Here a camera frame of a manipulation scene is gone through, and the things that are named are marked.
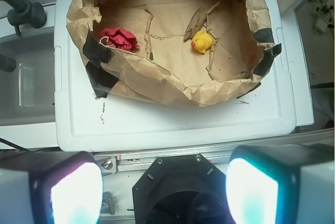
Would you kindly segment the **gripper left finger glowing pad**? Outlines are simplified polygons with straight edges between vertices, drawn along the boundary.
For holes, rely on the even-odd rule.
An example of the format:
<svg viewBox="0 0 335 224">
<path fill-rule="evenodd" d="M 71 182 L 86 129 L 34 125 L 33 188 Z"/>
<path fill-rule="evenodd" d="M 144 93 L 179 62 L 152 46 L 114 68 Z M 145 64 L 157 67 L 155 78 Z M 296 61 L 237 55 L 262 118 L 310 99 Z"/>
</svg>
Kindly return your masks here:
<svg viewBox="0 0 335 224">
<path fill-rule="evenodd" d="M 1 223 L 98 223 L 102 199 L 88 152 L 1 152 Z"/>
</svg>

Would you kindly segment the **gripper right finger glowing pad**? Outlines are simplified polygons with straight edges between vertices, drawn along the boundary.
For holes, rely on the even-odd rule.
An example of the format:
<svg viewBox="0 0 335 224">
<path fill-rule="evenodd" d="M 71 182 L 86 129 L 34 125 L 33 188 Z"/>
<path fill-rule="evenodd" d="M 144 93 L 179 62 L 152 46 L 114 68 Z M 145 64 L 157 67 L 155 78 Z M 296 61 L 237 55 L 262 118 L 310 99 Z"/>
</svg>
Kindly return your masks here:
<svg viewBox="0 0 335 224">
<path fill-rule="evenodd" d="M 236 223 L 334 223 L 334 147 L 240 145 L 226 194 Z"/>
</svg>

